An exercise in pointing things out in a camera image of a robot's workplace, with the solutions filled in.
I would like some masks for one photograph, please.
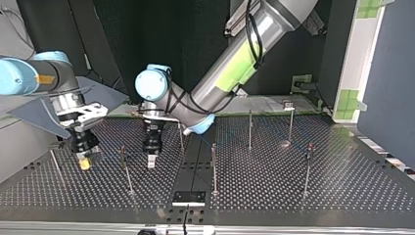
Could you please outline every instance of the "gray robot arm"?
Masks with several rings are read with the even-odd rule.
[[[317,0],[261,0],[254,14],[260,41],[253,31],[251,35],[241,31],[190,94],[171,81],[170,68],[157,65],[148,65],[138,74],[136,90],[182,122],[187,127],[185,134],[202,134],[214,122],[216,106],[256,72],[252,47],[257,52],[261,43],[266,54],[286,32],[300,26],[316,3]]]
[[[67,55],[44,52],[30,61],[0,59],[0,95],[37,93],[50,97],[58,124],[71,135],[71,150],[77,155],[81,168],[88,169],[91,166],[89,157],[98,152],[99,144],[90,128],[108,109],[99,103],[85,104]]]

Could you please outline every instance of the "metal bracket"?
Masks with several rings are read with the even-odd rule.
[[[174,207],[204,207],[206,192],[175,192],[173,197]]]
[[[86,106],[65,110],[64,112],[57,113],[57,116],[70,113],[80,113],[81,116],[79,116],[76,121],[61,121],[61,126],[67,128],[74,125],[75,131],[82,132],[99,123],[102,118],[107,115],[108,109],[99,103],[92,103]]]
[[[393,3],[393,2],[394,2],[394,0],[383,0],[381,2],[381,6],[385,6],[385,5],[388,5],[388,4]]]
[[[224,31],[225,36],[236,36],[245,27],[245,12],[247,10],[247,4],[248,0],[245,0],[226,23]],[[259,7],[260,0],[253,0],[251,5],[251,14],[255,14],[259,10]]]
[[[357,101],[357,109],[362,112],[367,111],[367,105],[361,101]]]

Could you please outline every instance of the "perforated metal table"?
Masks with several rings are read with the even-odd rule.
[[[134,224],[415,228],[415,183],[328,117],[219,117],[203,136],[169,124],[156,168],[147,169],[139,119],[106,119],[95,128],[103,157],[82,171],[68,149],[55,151],[0,185],[0,220]],[[217,146],[213,196],[211,143]],[[304,193],[306,147],[315,146]],[[118,149],[125,145],[134,195]],[[177,191],[204,191],[202,208],[171,204]]]

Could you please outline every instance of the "green tape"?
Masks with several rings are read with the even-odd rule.
[[[354,111],[357,109],[358,90],[341,90],[336,119],[353,119]]]
[[[381,8],[381,2],[382,0],[360,0],[356,17],[358,19],[378,17],[378,12]]]
[[[254,49],[258,53],[259,47],[257,43],[254,45]],[[223,70],[215,83],[216,87],[229,92],[238,83],[245,84],[255,73],[254,64],[255,59],[251,52],[250,44],[246,41],[241,48],[239,48],[238,52],[235,53],[228,66]]]

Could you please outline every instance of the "metal post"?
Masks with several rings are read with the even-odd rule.
[[[128,185],[129,185],[129,188],[130,188],[129,193],[130,193],[130,194],[134,194],[134,190],[132,189],[131,176],[129,175],[129,171],[128,171],[128,166],[127,166],[127,164],[125,165],[125,171],[127,172]]]
[[[311,164],[312,164],[312,160],[314,158],[314,145],[312,143],[308,144],[307,147],[307,154],[306,154],[306,160],[307,160],[307,173],[305,175],[305,184],[304,184],[304,192],[302,195],[302,199],[304,200],[305,197],[307,196],[307,190],[308,190],[308,180],[309,180],[309,176],[310,176],[310,170],[311,170]]]
[[[250,149],[253,147],[253,111],[250,110]]]
[[[291,117],[290,117],[290,132],[288,134],[288,141],[291,143],[291,136],[293,133],[293,121],[294,121],[294,110],[291,110]]]
[[[61,168],[59,167],[58,160],[56,159],[55,153],[53,152],[52,149],[49,150],[49,152],[52,155],[53,163],[55,164],[56,170],[58,171],[58,174],[61,176],[62,183],[64,183],[64,186],[65,186],[66,184],[64,181],[64,176],[62,175]]]
[[[211,161],[213,163],[213,195],[216,196],[219,192],[217,191],[216,181],[216,144],[211,144]]]
[[[177,123],[178,127],[179,127],[179,134],[180,134],[180,147],[182,149],[182,152],[184,153],[184,144],[183,144],[183,131],[181,129],[181,123],[178,122]]]
[[[128,186],[129,186],[129,194],[133,195],[134,194],[134,189],[132,188],[132,182],[131,182],[131,176],[129,174],[129,170],[128,170],[128,160],[127,160],[127,156],[125,155],[125,146],[121,146],[121,149],[119,151],[120,156],[121,156],[121,160],[124,164],[125,167],[125,172],[127,174],[127,180],[128,180]]]

